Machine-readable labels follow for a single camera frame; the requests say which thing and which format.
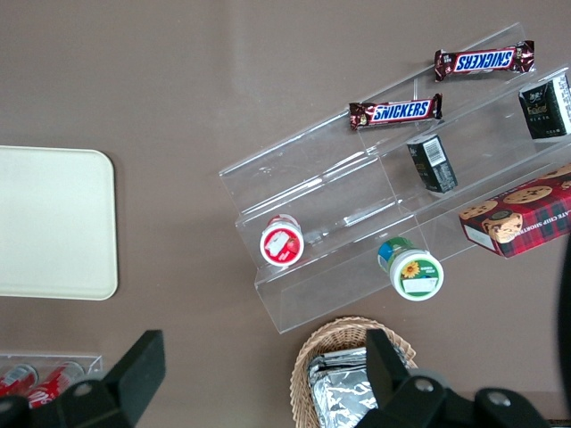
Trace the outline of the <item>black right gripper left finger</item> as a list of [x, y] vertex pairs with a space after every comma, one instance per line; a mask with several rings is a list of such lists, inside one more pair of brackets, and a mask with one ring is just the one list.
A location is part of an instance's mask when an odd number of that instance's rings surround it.
[[31, 427], [134, 427], [166, 375], [161, 330], [147, 330], [101, 379], [71, 385], [30, 412]]

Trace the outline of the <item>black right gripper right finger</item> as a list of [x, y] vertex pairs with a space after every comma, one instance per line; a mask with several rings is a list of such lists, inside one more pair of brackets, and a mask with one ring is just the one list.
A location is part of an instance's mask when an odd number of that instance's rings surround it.
[[410, 374], [385, 331], [369, 329], [367, 376], [377, 401], [361, 427], [438, 427], [447, 393], [435, 379]]

